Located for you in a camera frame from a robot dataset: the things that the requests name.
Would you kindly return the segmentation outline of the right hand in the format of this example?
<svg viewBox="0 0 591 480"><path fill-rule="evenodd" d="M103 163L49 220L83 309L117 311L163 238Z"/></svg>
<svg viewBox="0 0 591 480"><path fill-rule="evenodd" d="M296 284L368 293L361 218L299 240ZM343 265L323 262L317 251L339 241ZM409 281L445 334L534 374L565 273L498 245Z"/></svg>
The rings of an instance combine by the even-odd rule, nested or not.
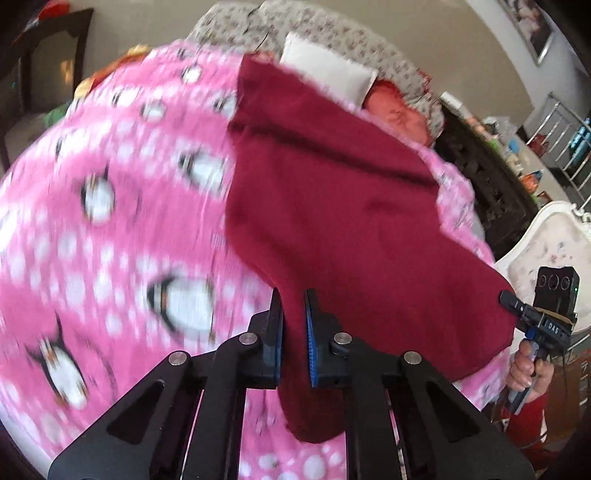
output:
<svg viewBox="0 0 591 480"><path fill-rule="evenodd" d="M523 392L529 389L527 403L532 403L546 394L555 372L551 362L542 359L533 361L532 355L533 344L528 340L522 340L506 379L506 385L511 390Z"/></svg>

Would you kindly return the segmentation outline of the red sleeve right forearm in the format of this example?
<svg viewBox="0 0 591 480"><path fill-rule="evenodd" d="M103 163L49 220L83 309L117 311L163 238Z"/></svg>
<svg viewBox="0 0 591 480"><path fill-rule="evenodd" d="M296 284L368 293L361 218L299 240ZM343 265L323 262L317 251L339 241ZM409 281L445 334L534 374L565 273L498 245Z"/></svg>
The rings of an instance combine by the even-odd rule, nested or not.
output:
<svg viewBox="0 0 591 480"><path fill-rule="evenodd" d="M557 453L548 451L543 446L541 431L547 399L544 394L526 403L519 414L510 417L505 431L536 471L548 468L557 458Z"/></svg>

